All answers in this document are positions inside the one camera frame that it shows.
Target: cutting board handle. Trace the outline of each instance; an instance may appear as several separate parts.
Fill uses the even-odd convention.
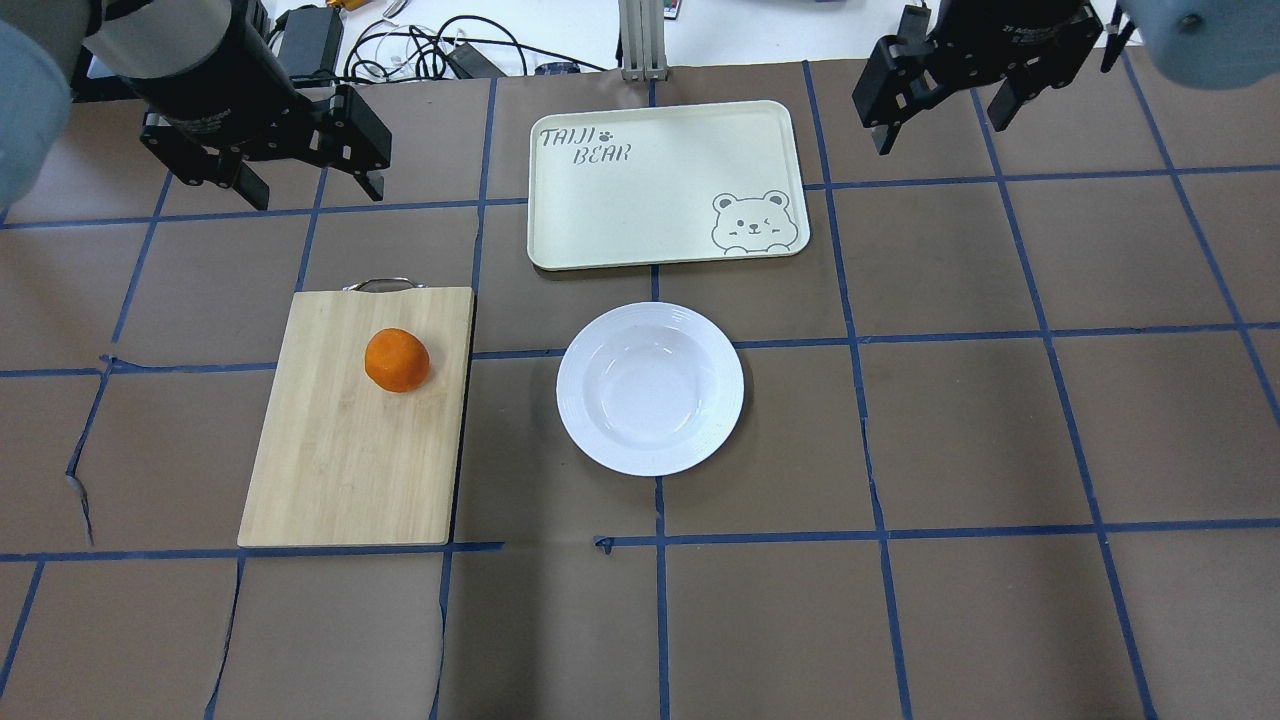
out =
[[[413,281],[411,281],[408,278],[372,278],[372,279],[367,279],[365,282],[360,282],[360,283],[356,283],[356,284],[348,284],[347,287],[344,287],[342,290],[344,290],[344,291],[362,291],[362,292],[392,292],[392,288],[366,290],[366,288],[370,288],[370,286],[381,286],[381,284],[403,284],[404,286],[404,287],[397,287],[396,290],[408,290],[408,288],[422,288],[422,287],[426,287],[426,284],[420,283],[420,282],[413,282]]]

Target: grid line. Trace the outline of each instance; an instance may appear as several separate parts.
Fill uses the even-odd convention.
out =
[[[663,475],[653,479],[653,546],[657,568],[655,594],[658,596],[658,715],[662,720],[671,720],[671,635],[667,632],[667,501],[663,496]]]
[[[40,588],[40,577],[45,574],[45,564],[36,562],[36,569],[31,573],[31,583],[27,585],[27,596],[22,601],[22,612],[13,626],[13,637],[9,639],[9,650],[4,656],[4,666],[0,667],[0,697],[9,684],[9,673],[13,671],[13,661],[18,657],[18,646],[22,644],[22,633],[27,629],[27,619],[31,616],[31,606],[36,603],[36,591]]]
[[[906,657],[902,650],[902,632],[897,614],[897,591],[893,587],[893,565],[888,551],[888,537],[884,534],[884,510],[881,506],[879,493],[876,489],[876,470],[872,464],[872,448],[867,438],[867,392],[863,386],[861,352],[858,350],[858,329],[854,324],[854,313],[849,301],[849,282],[845,274],[845,258],[840,241],[840,222],[836,217],[836,200],[833,184],[831,182],[831,164],[827,159],[827,140],[822,129],[822,113],[818,108],[818,92],[813,85],[813,72],[809,61],[800,64],[804,70],[805,91],[809,95],[809,111],[813,114],[813,129],[818,141],[818,159],[822,163],[822,181],[827,201],[827,222],[831,227],[831,250],[835,258],[836,284],[840,290],[841,311],[845,318],[846,345],[854,370],[854,398],[858,404],[858,427],[863,443],[863,460],[867,466],[867,488],[870,493],[872,515],[876,520],[876,532],[881,551],[881,579],[884,585],[884,609],[888,615],[890,643],[893,651],[893,671],[897,676],[899,705],[902,710],[904,720],[911,720],[911,692],[906,675]]]
[[[223,687],[223,673],[227,671],[227,657],[232,650],[232,630],[236,628],[236,610],[239,607],[239,591],[244,583],[244,556],[236,559],[236,591],[232,593],[232,614],[227,619],[227,634],[223,638],[223,661],[218,665],[218,676],[214,678],[214,689],[209,694],[205,705],[205,720],[214,720],[214,711],[218,708],[218,691]]]
[[[1280,320],[1244,323],[1249,331],[1277,331]],[[1111,328],[1070,328],[1050,329],[1055,338],[1062,337],[1116,337],[1116,336],[1156,336],[1156,334],[1189,334],[1189,333],[1221,333],[1238,332],[1238,327],[1229,323],[1202,324],[1202,325],[1152,325],[1152,327],[1111,327]],[[959,332],[959,333],[909,333],[909,334],[882,334],[858,336],[858,345],[901,345],[919,342],[972,342],[987,340],[1039,340],[1041,331],[993,331],[993,332]],[[849,340],[844,337],[800,337],[800,338],[772,338],[772,340],[737,340],[731,345],[737,350],[762,348],[787,348],[787,347],[826,347],[844,346]],[[531,350],[484,350],[471,354],[472,360],[521,360],[535,357],[562,357],[564,347],[539,347]],[[114,357],[115,372],[119,374],[155,374],[155,373],[242,373],[257,370],[274,370],[276,363],[232,363],[232,364],[204,364],[204,365],[140,365],[119,357]],[[72,375],[97,375],[101,370],[96,368],[33,368],[26,370],[0,370],[0,379],[5,378],[38,378],[38,377],[72,377]]]
[[[1262,366],[1262,359],[1258,356],[1257,347],[1253,346],[1253,338],[1249,337],[1249,331],[1244,324],[1244,315],[1240,314],[1240,307],[1235,304],[1235,297],[1231,296],[1231,288],[1226,286],[1226,275],[1222,274],[1222,268],[1219,266],[1217,259],[1213,256],[1213,249],[1210,246],[1208,237],[1204,234],[1204,228],[1201,227],[1199,218],[1196,217],[1192,201],[1187,196],[1187,190],[1183,187],[1183,181],[1174,169],[1174,159],[1169,154],[1169,147],[1165,145],[1165,137],[1161,135],[1160,126],[1156,123],[1156,115],[1151,111],[1151,105],[1147,104],[1147,95],[1142,91],[1142,85],[1138,82],[1138,73],[1133,69],[1129,54],[1124,53],[1120,58],[1124,61],[1125,74],[1129,76],[1129,83],[1133,86],[1133,91],[1138,96],[1138,105],[1142,106],[1142,114],[1147,117],[1147,124],[1149,126],[1152,137],[1156,140],[1156,147],[1160,149],[1160,156],[1165,160],[1165,167],[1170,170],[1170,178],[1174,182],[1174,191],[1178,192],[1178,200],[1183,205],[1183,211],[1187,213],[1187,220],[1190,223],[1192,231],[1196,233],[1196,241],[1201,246],[1201,252],[1204,254],[1204,261],[1208,264],[1210,272],[1213,273],[1213,281],[1217,282],[1217,288],[1222,293],[1222,300],[1226,301],[1226,307],[1231,313],[1231,319],[1235,320],[1235,328],[1239,331],[1240,340],[1244,342],[1244,350],[1249,355],[1249,363],[1253,364],[1253,372],[1257,373],[1258,383],[1262,384],[1262,393],[1267,398],[1267,405],[1271,406],[1271,416],[1275,419],[1276,424],[1280,425],[1280,402],[1276,401],[1276,393],[1271,388],[1271,380],[1267,378],[1266,369]]]
[[[476,240],[475,249],[471,255],[471,291],[480,296],[480,263],[484,260],[484,218],[485,206],[489,197],[489,160],[493,152],[493,119],[494,109],[498,105],[498,78],[489,79],[489,100],[485,109],[485,124],[484,124],[484,145],[480,150],[480,197],[476,200]],[[468,346],[474,347],[476,334],[476,318],[475,314],[471,316],[471,337],[468,340]],[[458,429],[458,459],[453,468],[453,506],[449,509],[449,544],[454,544],[454,532],[457,530],[457,516],[458,516],[458,491],[462,486],[462,442],[466,439],[467,432],[467,405],[470,405],[471,395],[471,364],[475,361],[475,354],[467,359],[467,378],[463,384],[462,391],[462,420]],[[440,662],[435,674],[435,693],[431,697],[431,711],[428,714],[428,720],[436,720],[440,716],[440,689],[444,687],[444,652],[445,652],[445,638],[448,638],[448,620],[449,620],[449,591],[453,582],[453,552],[445,552],[444,560],[440,568],[440,594],[439,594],[439,607],[440,607]]]
[[[1012,234],[1014,247],[1018,251],[1018,261],[1021,265],[1023,275],[1027,279],[1027,291],[1030,295],[1032,306],[1036,309],[1036,322],[1039,325],[1042,342],[1044,345],[1044,354],[1048,356],[1050,370],[1053,375],[1053,384],[1057,388],[1057,398],[1062,406],[1062,416],[1066,420],[1066,432],[1071,438],[1071,450],[1075,454],[1075,464],[1080,474],[1080,484],[1084,489],[1085,501],[1089,505],[1089,515],[1093,519],[1093,529],[1097,537],[1098,550],[1102,553],[1102,566],[1107,575],[1107,584],[1111,588],[1111,598],[1115,603],[1116,618],[1120,621],[1120,634],[1124,638],[1125,650],[1129,655],[1129,664],[1137,684],[1138,697],[1142,701],[1143,714],[1147,720],[1156,720],[1156,707],[1151,698],[1151,689],[1147,685],[1147,675],[1143,670],[1138,643],[1133,637],[1133,626],[1129,623],[1129,609],[1124,600],[1124,589],[1120,587],[1120,575],[1116,571],[1115,559],[1111,556],[1111,544],[1107,541],[1106,527],[1102,521],[1102,509],[1098,505],[1098,498],[1093,488],[1093,477],[1089,473],[1089,464],[1084,456],[1084,445],[1080,441],[1079,427],[1075,423],[1075,411],[1071,409],[1071,398],[1066,391],[1066,380],[1062,377],[1062,368],[1059,364],[1057,350],[1053,347],[1053,333],[1050,331],[1048,319],[1044,314],[1044,304],[1041,301],[1039,291],[1036,286],[1036,274],[1032,270],[1030,256],[1027,252],[1027,246],[1023,243],[1021,228],[1018,224],[1018,215],[1014,211],[1012,199],[1009,195],[1009,186],[1004,181],[1000,155],[996,152],[996,143],[992,140],[992,131],[987,124],[987,115],[983,113],[982,102],[978,99],[978,91],[970,90],[969,97],[973,101],[974,113],[978,115],[978,127],[982,129],[982,138],[987,145],[987,155],[991,158],[992,170],[996,173],[996,186],[1000,190],[1000,199],[1005,206],[1005,215],[1009,219],[1009,229]]]
[[[1070,181],[1070,179],[1108,179],[1133,177],[1167,177],[1167,176],[1217,176],[1240,173],[1276,173],[1280,165],[1215,165],[1207,168],[1174,168],[1148,169],[1148,170],[1100,170],[1082,173],[1034,173],[1005,176],[1005,182],[1043,182],[1043,181]],[[920,187],[934,184],[974,184],[995,183],[995,176],[961,176],[947,178],[902,178],[902,179],[876,179],[876,181],[847,181],[847,182],[819,182],[804,184],[805,191],[819,191],[831,187],[832,190],[861,190],[874,187]],[[527,197],[494,197],[486,199],[485,205],[527,205]],[[334,215],[343,213],[390,213],[396,210],[439,210],[447,208],[475,208],[479,200],[438,200],[426,202],[378,202],[371,205],[342,205],[333,208],[319,208],[315,211],[320,215]],[[159,224],[189,223],[201,220],[234,220],[243,218],[271,218],[289,215],[308,215],[311,209],[296,208],[282,210],[243,210],[227,213],[193,213],[180,215],[161,215],[155,218]],[[152,218],[93,218],[93,219],[67,219],[67,220],[27,220],[5,223],[0,220],[0,231],[9,229],[59,229],[97,225],[141,225],[148,224]]]
[[[302,243],[302,258],[298,260],[298,278],[293,282],[293,292],[302,292],[302,286],[307,281],[307,268],[311,265],[311,243],[316,237],[316,223],[320,219],[320,201],[324,200],[324,186],[329,178],[329,168],[320,168],[320,177],[316,179],[316,195],[311,200],[311,210],[307,211],[307,237]]]
[[[120,304],[120,314],[115,319],[115,329],[111,331],[111,345],[120,342],[120,333],[124,332],[124,320],[129,316],[129,305],[133,304],[133,293],[138,290],[138,281],[142,279],[142,266],[147,261],[147,251],[151,250],[151,240],[156,234],[156,222],[160,218],[160,209],[164,208],[165,197],[169,196],[169,184],[173,182],[173,173],[166,172],[164,183],[160,186],[160,196],[156,199],[156,208],[147,222],[147,234],[142,238],[142,247],[138,249],[138,259],[133,264],[133,274],[129,277],[129,287],[124,291],[124,301]]]
[[[114,562],[127,560],[225,560],[230,557],[348,557],[364,555],[436,555],[498,552],[502,542],[444,544],[357,544],[298,547],[193,547],[187,550],[86,550],[70,552],[0,552],[0,562]]]
[[[1280,518],[1230,518],[1219,520],[1139,520],[1132,523],[1103,523],[1107,534],[1175,533],[1207,530],[1268,530],[1280,529]],[[901,528],[888,530],[782,530],[767,533],[694,533],[664,536],[666,546],[678,544],[767,544],[812,542],[879,542],[911,539],[960,538],[1018,538],[1053,536],[1092,536],[1097,527],[1092,523],[1069,525],[1005,525],[969,528]],[[650,547],[657,536],[596,536],[596,547],[609,553],[616,547]]]

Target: power adapter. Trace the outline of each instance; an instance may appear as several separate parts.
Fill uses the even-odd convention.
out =
[[[342,45],[342,18],[337,8],[297,8],[289,10],[280,31],[280,64],[297,87],[333,83],[338,46]]]
[[[476,50],[475,45],[470,42],[460,42],[453,47],[453,51],[444,56],[444,61],[449,64],[449,69],[453,74],[462,79],[477,78],[477,77],[507,77],[507,73],[498,69],[489,58],[485,58],[483,53]]]

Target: metal handle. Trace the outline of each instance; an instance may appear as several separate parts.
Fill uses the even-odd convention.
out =
[[[348,284],[347,287],[344,287],[342,290],[344,290],[344,291],[358,291],[358,292],[392,292],[390,290],[365,290],[366,287],[369,287],[369,286],[371,286],[374,283],[401,283],[401,284],[406,286],[406,287],[401,287],[401,288],[396,288],[396,290],[408,290],[408,288],[424,288],[424,287],[426,287],[426,284],[420,283],[420,282],[413,282],[413,281],[411,281],[408,278],[372,278],[372,279],[367,279],[365,282],[360,282],[360,283],[356,283],[356,284]]]

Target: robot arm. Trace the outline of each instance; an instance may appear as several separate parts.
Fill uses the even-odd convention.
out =
[[[321,101],[300,94],[266,46],[269,20],[259,0],[58,0],[78,5],[87,26],[68,23],[54,3],[0,3],[0,20],[9,22],[0,26],[5,33],[0,42],[22,47],[26,55],[20,56],[35,58],[32,64],[44,70],[38,86],[3,88],[4,95],[61,106],[60,117],[50,119],[46,113],[50,117],[35,123],[0,117],[5,145],[41,141],[28,152],[36,156],[35,167],[10,163],[8,154],[0,158],[0,176],[12,178],[0,186],[0,204],[29,188],[40,160],[65,126],[65,78],[59,78],[61,87],[55,91],[50,77],[56,64],[51,56],[67,51],[68,33],[42,38],[42,27],[87,27],[87,37],[74,38],[76,46],[83,40],[147,101],[151,110],[141,140],[182,182],[211,181],[264,210],[269,188],[244,161],[294,158],[351,173],[372,200],[381,200],[380,172],[390,165],[390,131],[349,86],[337,86],[333,96]],[[23,26],[32,29],[18,32]],[[28,36],[40,40],[42,58],[33,53],[36,44]],[[70,58],[74,60],[74,51]],[[22,73],[8,74],[6,82],[14,82],[12,76]],[[9,126],[19,132],[10,135]]]
[[[1130,22],[1120,28],[1124,12]],[[916,113],[1001,81],[987,115],[1005,129],[1046,88],[1068,86],[1103,31],[1088,0],[942,0],[927,32],[929,14],[905,8],[897,33],[876,44],[854,87],[854,106],[881,155]],[[1280,72],[1275,0],[1120,0],[1103,72],[1135,27],[1160,72],[1183,85],[1243,87]]]

